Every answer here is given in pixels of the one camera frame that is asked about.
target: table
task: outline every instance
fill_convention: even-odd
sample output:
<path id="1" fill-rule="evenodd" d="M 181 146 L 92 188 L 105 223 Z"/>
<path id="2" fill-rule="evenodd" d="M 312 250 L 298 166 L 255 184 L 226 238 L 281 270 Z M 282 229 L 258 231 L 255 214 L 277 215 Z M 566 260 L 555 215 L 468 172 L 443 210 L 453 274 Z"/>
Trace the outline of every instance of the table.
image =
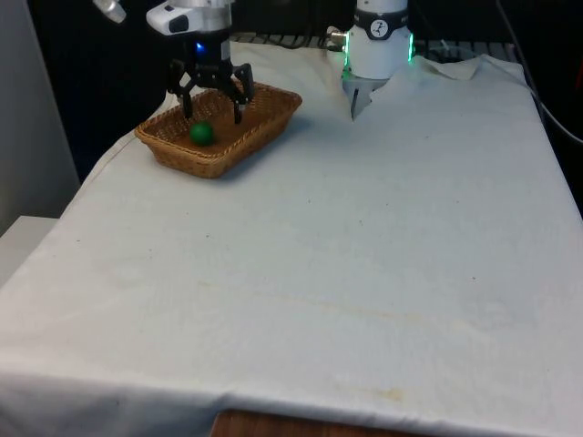
<path id="1" fill-rule="evenodd" d="M 114 146 L 0 291 L 0 434 L 579 435 L 583 228 L 528 92 L 415 62 L 353 123 L 319 51 L 233 52 L 303 106 L 217 181 Z"/>

